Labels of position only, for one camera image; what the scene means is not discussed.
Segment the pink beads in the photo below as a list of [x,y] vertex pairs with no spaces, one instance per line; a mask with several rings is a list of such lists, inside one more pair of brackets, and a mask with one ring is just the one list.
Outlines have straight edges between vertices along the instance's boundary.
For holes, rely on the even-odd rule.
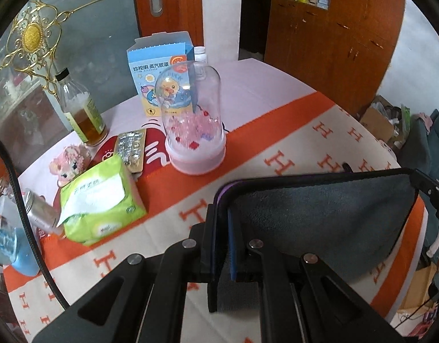
[[175,140],[186,148],[196,150],[201,140],[210,141],[216,134],[217,121],[207,111],[183,112],[170,119]]

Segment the tablecloth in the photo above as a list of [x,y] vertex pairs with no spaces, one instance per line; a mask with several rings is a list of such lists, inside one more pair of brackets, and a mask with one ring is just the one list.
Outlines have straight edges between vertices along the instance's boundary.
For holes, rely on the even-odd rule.
[[[152,256],[186,238],[204,221],[207,204],[218,188],[247,177],[397,168],[398,164],[362,125],[321,93],[264,63],[249,59],[217,66],[222,78],[222,120],[227,135],[224,162],[200,177],[177,172],[164,149],[161,121],[146,118],[137,97],[105,112],[110,137],[149,127],[144,174],[137,186],[148,214],[127,228],[87,248],[68,240],[47,238],[47,265],[69,303],[73,303],[131,253]],[[20,177],[48,202],[56,195],[49,161],[70,143],[60,141]],[[112,143],[99,155],[110,156]],[[427,212],[418,199],[391,255],[351,286],[389,321],[403,299],[416,268],[426,230]],[[18,321],[28,341],[62,312],[42,276],[26,278],[12,267],[5,282]],[[258,343],[256,311],[208,313],[206,285],[188,284],[182,342]]]

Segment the cabinet handle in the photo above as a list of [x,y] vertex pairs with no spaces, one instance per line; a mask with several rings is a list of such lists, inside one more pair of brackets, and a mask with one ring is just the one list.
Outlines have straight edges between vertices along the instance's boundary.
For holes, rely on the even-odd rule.
[[338,23],[338,22],[337,22],[337,24],[338,24],[340,27],[342,27],[342,28],[350,29],[350,27],[347,27],[347,26],[345,26],[345,25],[343,25],[343,24],[341,24],[341,23]]
[[377,47],[379,47],[379,48],[381,48],[381,49],[384,49],[384,47],[382,47],[380,44],[374,42],[373,40],[370,40],[370,42],[371,42],[373,45],[375,45],[375,46],[377,46]]

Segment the white wall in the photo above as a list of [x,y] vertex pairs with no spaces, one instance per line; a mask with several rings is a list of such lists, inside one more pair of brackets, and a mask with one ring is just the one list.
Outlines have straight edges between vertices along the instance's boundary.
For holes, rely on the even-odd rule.
[[238,60],[242,0],[202,0],[203,37],[209,63]]
[[411,0],[406,0],[400,36],[378,94],[393,105],[405,104],[412,114],[439,110],[439,37]]

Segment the plush toy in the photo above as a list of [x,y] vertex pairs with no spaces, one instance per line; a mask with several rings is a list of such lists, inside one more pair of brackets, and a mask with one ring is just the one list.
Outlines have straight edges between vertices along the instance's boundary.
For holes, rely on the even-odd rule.
[[69,145],[49,164],[49,171],[58,176],[58,186],[64,187],[76,176],[84,173],[91,162],[91,154],[85,145]]

